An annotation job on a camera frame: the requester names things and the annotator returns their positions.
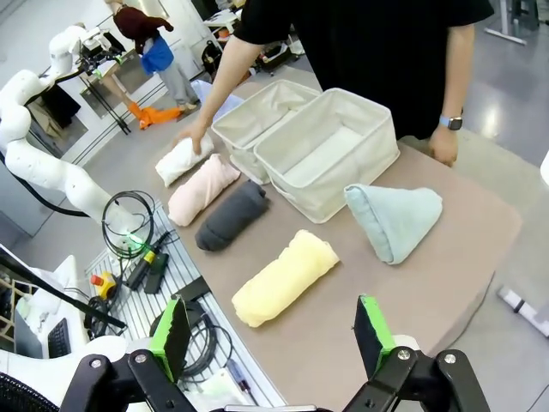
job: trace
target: hand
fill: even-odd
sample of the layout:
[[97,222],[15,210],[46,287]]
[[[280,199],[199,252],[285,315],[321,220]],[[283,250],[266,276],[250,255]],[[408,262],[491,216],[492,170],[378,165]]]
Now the hand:
[[201,119],[195,120],[192,124],[184,128],[181,133],[179,133],[179,136],[176,138],[176,140],[173,141],[173,147],[175,147],[179,142],[181,142],[186,137],[190,137],[192,139],[192,148],[194,149],[195,153],[199,155],[202,150],[200,148],[200,142],[204,138],[204,135],[206,134],[206,129],[212,124],[212,122],[203,121]]
[[457,160],[457,134],[446,126],[439,125],[429,141],[429,151],[433,159],[448,167]]

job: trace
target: gray rolled towel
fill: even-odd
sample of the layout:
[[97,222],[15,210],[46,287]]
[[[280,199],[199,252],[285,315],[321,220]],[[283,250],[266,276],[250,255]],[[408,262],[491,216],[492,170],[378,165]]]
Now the gray rolled towel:
[[200,226],[196,245],[203,251],[222,251],[268,208],[261,186],[243,183]]

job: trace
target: orange cloth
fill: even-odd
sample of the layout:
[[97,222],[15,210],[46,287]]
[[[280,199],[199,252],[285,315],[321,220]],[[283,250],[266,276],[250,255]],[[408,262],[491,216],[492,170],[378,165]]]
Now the orange cloth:
[[141,109],[136,103],[132,103],[128,110],[139,119],[139,128],[141,130],[147,129],[151,124],[169,122],[181,114],[181,109],[178,107],[167,110],[157,110],[153,107]]
[[141,111],[141,108],[135,103],[134,101],[131,103],[131,105],[128,106],[128,110],[131,114],[136,116],[136,118],[139,118],[141,120],[141,117],[143,116],[143,112]]

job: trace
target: brown table surface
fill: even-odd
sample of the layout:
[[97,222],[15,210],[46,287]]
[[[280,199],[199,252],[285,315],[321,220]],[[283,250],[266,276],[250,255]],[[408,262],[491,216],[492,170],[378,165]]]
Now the brown table surface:
[[[283,76],[314,86],[314,76],[301,70],[284,71]],[[264,85],[248,82],[236,94],[246,97]],[[220,142],[216,147],[226,155]],[[187,178],[163,193],[166,208],[169,196]],[[415,337],[426,353],[442,350],[462,330],[456,330],[457,325],[462,326],[478,305],[521,226],[519,215],[494,194],[401,145],[400,158],[375,185],[429,187],[443,198],[440,220],[403,264],[391,267],[377,259],[348,208],[315,225],[271,185],[264,186],[272,200],[266,215],[226,250],[201,251],[194,240],[196,231],[244,180],[243,175],[178,233],[247,349],[290,404],[341,410],[365,382],[351,330],[359,294],[377,298],[393,333]],[[231,298],[277,258],[301,228],[328,241],[341,263],[277,319],[257,329],[248,327],[236,316]]]

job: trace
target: wristwatch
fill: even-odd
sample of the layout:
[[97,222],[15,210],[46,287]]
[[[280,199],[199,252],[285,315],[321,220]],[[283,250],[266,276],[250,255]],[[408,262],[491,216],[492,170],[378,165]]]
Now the wristwatch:
[[458,131],[463,126],[463,118],[461,116],[459,118],[446,118],[445,116],[441,116],[439,123],[452,131]]

